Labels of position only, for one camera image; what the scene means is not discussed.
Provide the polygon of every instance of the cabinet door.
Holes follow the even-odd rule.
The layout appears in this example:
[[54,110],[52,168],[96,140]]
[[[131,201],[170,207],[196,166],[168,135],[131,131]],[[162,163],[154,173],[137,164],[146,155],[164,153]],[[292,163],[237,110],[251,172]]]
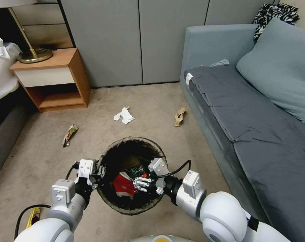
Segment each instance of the cabinet door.
[[144,83],[178,81],[185,30],[204,25],[208,0],[139,0]]
[[210,0],[205,25],[250,24],[264,3],[273,0]]
[[141,84],[137,0],[61,0],[92,87]]

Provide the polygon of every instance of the black strap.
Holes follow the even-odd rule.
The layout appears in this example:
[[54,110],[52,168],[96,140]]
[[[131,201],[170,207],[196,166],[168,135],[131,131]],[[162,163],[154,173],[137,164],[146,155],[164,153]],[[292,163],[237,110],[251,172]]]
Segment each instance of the black strap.
[[257,231],[258,226],[259,226],[259,220],[251,216],[248,222],[248,227],[254,231]]

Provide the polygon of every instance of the trash bag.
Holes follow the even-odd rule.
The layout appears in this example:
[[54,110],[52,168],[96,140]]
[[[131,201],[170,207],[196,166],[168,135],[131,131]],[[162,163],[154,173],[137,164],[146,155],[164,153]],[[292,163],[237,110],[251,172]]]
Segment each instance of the trash bag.
[[128,137],[112,143],[103,152],[99,164],[106,166],[103,186],[97,191],[103,201],[121,214],[136,215],[153,208],[162,198],[153,189],[150,193],[138,191],[133,199],[117,196],[113,185],[114,179],[122,171],[130,173],[149,173],[151,160],[160,157],[167,165],[165,154],[155,142],[142,137]]

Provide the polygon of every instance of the white label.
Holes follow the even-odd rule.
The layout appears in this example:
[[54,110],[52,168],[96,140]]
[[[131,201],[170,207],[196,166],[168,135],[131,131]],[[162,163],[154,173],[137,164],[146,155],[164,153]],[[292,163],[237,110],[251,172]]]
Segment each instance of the white label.
[[192,79],[192,77],[193,77],[193,75],[188,72],[186,75],[186,80],[185,80],[187,86],[189,85],[189,81]]

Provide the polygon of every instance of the bed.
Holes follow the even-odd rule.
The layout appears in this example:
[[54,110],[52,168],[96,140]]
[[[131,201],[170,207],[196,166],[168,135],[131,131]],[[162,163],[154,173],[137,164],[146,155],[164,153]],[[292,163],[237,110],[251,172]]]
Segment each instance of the bed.
[[0,169],[6,161],[28,114],[26,94],[9,70],[20,52],[0,38]]

